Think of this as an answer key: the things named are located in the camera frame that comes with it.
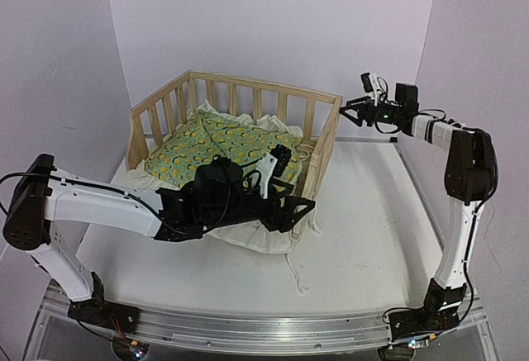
wooden crib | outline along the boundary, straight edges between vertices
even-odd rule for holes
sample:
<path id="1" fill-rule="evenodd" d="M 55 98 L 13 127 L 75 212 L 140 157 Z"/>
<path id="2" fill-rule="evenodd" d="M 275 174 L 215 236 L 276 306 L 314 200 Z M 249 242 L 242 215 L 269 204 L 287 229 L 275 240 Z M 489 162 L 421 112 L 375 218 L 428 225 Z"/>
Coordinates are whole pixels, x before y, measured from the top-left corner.
<path id="1" fill-rule="evenodd" d="M 233 116 L 241 114 L 237 88 L 251 89 L 254 121 L 263 116 L 263 93 L 277 95 L 277 116 L 287 125 L 291 125 L 288 123 L 287 115 L 288 98 L 305 99 L 302 147 L 308 151 L 310 158 L 303 163 L 303 173 L 299 177 L 294 194 L 315 200 L 334 148 L 341 96 L 253 78 L 189 70 L 138 103 L 131 109 L 130 114 L 131 133 L 126 150 L 127 169 L 135 168 L 143 159 L 149 157 L 152 150 L 149 151 L 147 145 L 148 136 L 154 138 L 155 148 L 160 147 L 187 121 L 188 109 L 194 112 L 198 104 L 205 99 L 219 110 L 217 107 L 219 98 L 227 97 L 228 113 Z M 331 110 L 321 134 L 314 136 L 312 130 L 317 102 L 331 105 Z M 160 121 L 159 112 L 163 112 L 164 121 Z M 142 115 L 148 117 L 152 135 L 145 133 L 143 123 L 147 121 L 142 121 Z M 306 225 L 305 217 L 292 230 L 293 239 L 301 238 Z"/>

yellow polka dot fabric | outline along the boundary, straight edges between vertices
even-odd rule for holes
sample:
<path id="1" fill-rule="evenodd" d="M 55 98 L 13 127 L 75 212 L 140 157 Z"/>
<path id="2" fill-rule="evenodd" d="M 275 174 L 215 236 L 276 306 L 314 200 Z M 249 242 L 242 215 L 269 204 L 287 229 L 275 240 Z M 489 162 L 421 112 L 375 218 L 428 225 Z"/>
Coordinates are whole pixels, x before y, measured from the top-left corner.
<path id="1" fill-rule="evenodd" d="M 182 187 L 194 180 L 197 167 L 211 163 L 215 155 L 247 164 L 260 159 L 276 145 L 284 145 L 292 150 L 292 158 L 281 179 L 295 184 L 303 169 L 298 152 L 302 140 L 285 132 L 245 126 L 213 112 L 197 111 L 149 157 L 145 171 Z M 255 166 L 244 168 L 244 172 L 250 172 Z"/>

white backdrop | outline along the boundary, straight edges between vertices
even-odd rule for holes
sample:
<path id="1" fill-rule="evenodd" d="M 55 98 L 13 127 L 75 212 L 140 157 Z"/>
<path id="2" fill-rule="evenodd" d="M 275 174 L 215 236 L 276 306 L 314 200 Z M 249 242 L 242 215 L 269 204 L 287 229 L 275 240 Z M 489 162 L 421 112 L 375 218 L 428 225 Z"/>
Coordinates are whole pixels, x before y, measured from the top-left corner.
<path id="1" fill-rule="evenodd" d="M 132 104 L 187 69 L 363 95 L 359 74 L 413 83 L 432 0 L 110 0 Z M 288 120 L 302 122 L 290 106 Z M 314 131 L 325 119 L 317 112 Z M 339 135 L 376 136 L 341 121 Z"/>

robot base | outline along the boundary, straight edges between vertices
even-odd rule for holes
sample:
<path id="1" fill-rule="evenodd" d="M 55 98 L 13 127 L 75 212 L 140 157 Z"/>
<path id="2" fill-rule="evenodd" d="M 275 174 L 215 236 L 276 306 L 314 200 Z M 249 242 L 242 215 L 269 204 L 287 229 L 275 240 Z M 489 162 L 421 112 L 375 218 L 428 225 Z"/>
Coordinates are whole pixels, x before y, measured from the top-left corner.
<path id="1" fill-rule="evenodd" d="M 120 303 L 107 302 L 101 279 L 92 272 L 92 299 L 82 302 L 72 302 L 68 309 L 68 317 L 90 325 L 101 326 L 109 330 L 116 330 L 112 320 L 119 324 L 124 334 L 132 334 L 140 318 L 140 309 Z"/>
<path id="2" fill-rule="evenodd" d="M 432 279 L 423 307 L 388 314 L 392 341 L 455 328 L 460 323 L 457 308 L 465 291 L 466 285 L 444 289 Z"/>

white wall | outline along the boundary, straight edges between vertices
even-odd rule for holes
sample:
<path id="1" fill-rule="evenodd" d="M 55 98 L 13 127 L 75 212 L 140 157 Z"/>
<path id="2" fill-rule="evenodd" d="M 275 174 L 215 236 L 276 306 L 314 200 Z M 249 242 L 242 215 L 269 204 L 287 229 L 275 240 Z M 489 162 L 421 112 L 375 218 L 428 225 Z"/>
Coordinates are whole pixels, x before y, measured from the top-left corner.
<path id="1" fill-rule="evenodd" d="M 529 0 L 434 0 L 418 73 L 423 108 L 493 137 L 499 190 L 485 208 L 470 275 L 504 360 L 529 352 Z M 446 239 L 446 157 L 399 136 Z"/>
<path id="2" fill-rule="evenodd" d="M 107 180 L 125 151 L 130 108 L 109 1 L 0 0 L 0 18 L 0 177 L 46 152 L 61 168 Z M 16 182 L 2 185 L 2 202 Z M 61 227 L 76 247 L 84 226 Z M 13 360 L 48 281 L 0 236 L 0 344 Z"/>
<path id="3" fill-rule="evenodd" d="M 187 69 L 360 97 L 360 73 L 413 82 L 432 0 L 110 0 L 132 104 Z M 303 123 L 292 105 L 289 120 Z M 320 114 L 315 131 L 322 126 Z M 340 135 L 374 136 L 342 121 Z"/>

